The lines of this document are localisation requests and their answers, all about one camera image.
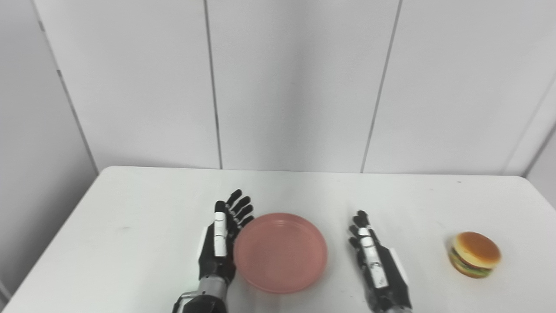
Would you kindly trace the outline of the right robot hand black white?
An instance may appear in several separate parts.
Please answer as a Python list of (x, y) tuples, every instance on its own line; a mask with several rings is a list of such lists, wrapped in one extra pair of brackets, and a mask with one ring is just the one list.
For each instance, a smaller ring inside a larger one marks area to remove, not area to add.
[(358, 210), (352, 221), (349, 243), (363, 275), (369, 308), (373, 313), (411, 313), (407, 282), (392, 251), (378, 239), (367, 212)]

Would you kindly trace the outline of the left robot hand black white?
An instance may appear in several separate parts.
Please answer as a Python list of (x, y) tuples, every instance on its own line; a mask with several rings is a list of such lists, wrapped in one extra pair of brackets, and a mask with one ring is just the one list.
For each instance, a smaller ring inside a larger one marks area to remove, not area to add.
[(254, 220), (250, 196), (235, 190), (228, 200), (215, 203), (214, 220), (207, 227), (198, 259), (200, 279), (217, 276), (229, 286), (236, 273), (235, 241), (242, 230)]

